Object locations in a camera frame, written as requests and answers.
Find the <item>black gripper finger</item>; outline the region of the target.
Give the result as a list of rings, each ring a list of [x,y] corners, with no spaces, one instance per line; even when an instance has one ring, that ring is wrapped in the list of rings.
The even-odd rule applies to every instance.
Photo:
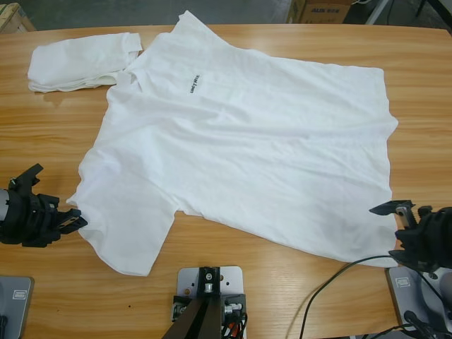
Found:
[[[400,265],[411,265],[412,258],[406,250],[391,250],[388,252],[389,256]]]
[[[85,227],[88,222],[81,216],[78,209],[70,209],[66,212],[58,212],[56,215],[56,228],[61,234],[70,234]]]
[[[412,212],[413,207],[415,207],[415,204],[411,200],[388,201],[371,208],[369,212],[375,215],[395,214],[401,219],[405,229],[414,229],[417,226],[417,221]]]
[[[10,179],[10,190],[17,193],[31,193],[32,187],[40,181],[37,175],[42,170],[43,166],[37,163],[19,176]]]

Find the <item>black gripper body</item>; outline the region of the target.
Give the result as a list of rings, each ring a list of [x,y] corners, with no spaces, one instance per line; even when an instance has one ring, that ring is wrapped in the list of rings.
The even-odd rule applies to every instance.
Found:
[[[57,197],[1,191],[1,243],[46,247],[59,240]]]
[[[395,235],[401,248],[412,258],[412,270],[433,273],[451,268],[451,208],[434,211],[431,206],[418,208],[419,220],[414,229],[398,230]]]

